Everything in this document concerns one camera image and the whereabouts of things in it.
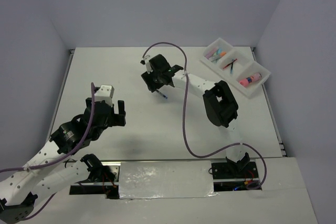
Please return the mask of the dark blue pen refill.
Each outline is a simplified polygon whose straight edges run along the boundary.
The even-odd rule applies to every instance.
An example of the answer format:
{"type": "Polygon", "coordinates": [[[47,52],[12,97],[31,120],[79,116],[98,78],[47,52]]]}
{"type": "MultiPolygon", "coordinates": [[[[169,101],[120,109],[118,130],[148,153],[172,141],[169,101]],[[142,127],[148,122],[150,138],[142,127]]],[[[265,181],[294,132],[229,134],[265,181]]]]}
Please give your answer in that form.
{"type": "Polygon", "coordinates": [[[163,94],[161,91],[159,91],[159,90],[156,90],[156,92],[161,96],[161,97],[163,97],[164,99],[168,99],[168,97],[165,95],[165,94],[163,94]]]}

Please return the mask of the purple highlighter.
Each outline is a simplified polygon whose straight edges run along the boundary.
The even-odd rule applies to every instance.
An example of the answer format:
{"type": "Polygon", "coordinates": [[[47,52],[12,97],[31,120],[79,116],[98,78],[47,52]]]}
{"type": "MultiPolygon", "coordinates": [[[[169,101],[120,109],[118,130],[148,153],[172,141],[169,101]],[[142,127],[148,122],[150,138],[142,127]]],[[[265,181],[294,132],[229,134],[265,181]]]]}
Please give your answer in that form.
{"type": "Polygon", "coordinates": [[[213,50],[211,50],[206,56],[206,59],[210,59],[212,56],[215,56],[217,54],[217,49],[214,48],[213,50]]]}

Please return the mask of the red pen refill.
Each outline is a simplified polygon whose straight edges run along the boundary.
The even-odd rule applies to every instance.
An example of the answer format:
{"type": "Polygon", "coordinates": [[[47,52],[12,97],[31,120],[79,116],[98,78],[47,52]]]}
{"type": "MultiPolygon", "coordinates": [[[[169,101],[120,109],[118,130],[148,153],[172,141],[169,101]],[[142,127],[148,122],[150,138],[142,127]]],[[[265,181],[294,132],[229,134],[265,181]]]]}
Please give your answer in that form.
{"type": "Polygon", "coordinates": [[[226,69],[227,67],[233,65],[238,59],[233,59],[229,64],[227,64],[226,66],[223,67],[223,70],[226,69]]]}

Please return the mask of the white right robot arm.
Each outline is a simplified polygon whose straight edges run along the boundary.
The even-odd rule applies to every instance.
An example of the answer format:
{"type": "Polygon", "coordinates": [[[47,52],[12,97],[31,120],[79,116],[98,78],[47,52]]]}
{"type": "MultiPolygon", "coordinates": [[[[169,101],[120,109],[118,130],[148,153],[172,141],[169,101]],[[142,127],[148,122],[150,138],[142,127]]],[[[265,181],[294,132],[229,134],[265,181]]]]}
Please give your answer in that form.
{"type": "Polygon", "coordinates": [[[179,65],[170,66],[166,58],[159,54],[156,56],[145,55],[141,64],[146,67],[146,72],[141,74],[147,88],[151,92],[159,92],[163,86],[170,86],[184,90],[182,112],[182,134],[188,152],[196,158],[208,158],[225,151],[228,171],[233,177],[242,176],[250,162],[249,154],[244,152],[241,137],[237,129],[238,103],[228,84],[221,80],[212,82],[202,79],[187,72],[179,65]],[[226,141],[224,147],[206,155],[195,154],[186,136],[186,105],[187,95],[193,94],[203,101],[208,120],[220,131],[226,141]]]}

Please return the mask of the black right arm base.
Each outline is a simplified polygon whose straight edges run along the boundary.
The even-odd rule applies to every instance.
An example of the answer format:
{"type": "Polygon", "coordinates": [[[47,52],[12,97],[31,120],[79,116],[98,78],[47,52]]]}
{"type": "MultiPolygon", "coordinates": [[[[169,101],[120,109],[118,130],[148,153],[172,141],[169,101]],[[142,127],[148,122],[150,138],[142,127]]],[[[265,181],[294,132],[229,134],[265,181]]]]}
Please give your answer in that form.
{"type": "Polygon", "coordinates": [[[245,153],[237,163],[226,158],[224,162],[211,163],[214,192],[261,190],[256,162],[245,153]]]}

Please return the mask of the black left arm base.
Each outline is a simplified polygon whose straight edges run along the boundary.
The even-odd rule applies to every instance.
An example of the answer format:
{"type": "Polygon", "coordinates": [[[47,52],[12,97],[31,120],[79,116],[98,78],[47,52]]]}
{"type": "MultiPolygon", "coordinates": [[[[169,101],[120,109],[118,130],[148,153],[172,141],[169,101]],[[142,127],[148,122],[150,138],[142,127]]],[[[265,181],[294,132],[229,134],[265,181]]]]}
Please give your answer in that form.
{"type": "Polygon", "coordinates": [[[113,171],[110,166],[103,165],[94,155],[87,154],[80,160],[87,166],[89,175],[86,179],[70,186],[69,195],[104,195],[107,199],[119,199],[119,170],[113,171]]]}

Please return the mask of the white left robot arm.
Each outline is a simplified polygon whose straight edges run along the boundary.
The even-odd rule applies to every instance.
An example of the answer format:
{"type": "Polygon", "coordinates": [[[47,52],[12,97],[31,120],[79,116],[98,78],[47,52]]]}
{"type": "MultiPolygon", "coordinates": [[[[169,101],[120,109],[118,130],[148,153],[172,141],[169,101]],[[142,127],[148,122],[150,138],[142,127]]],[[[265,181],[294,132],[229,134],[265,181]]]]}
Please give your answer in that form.
{"type": "Polygon", "coordinates": [[[86,154],[67,164],[80,149],[96,141],[109,127],[125,126],[124,101],[118,101],[115,113],[111,98],[87,98],[86,109],[53,132],[43,148],[25,166],[1,182],[1,221],[18,223],[35,216],[34,208],[43,200],[50,201],[63,188],[80,182],[115,181],[115,173],[95,156],[86,154]]]}

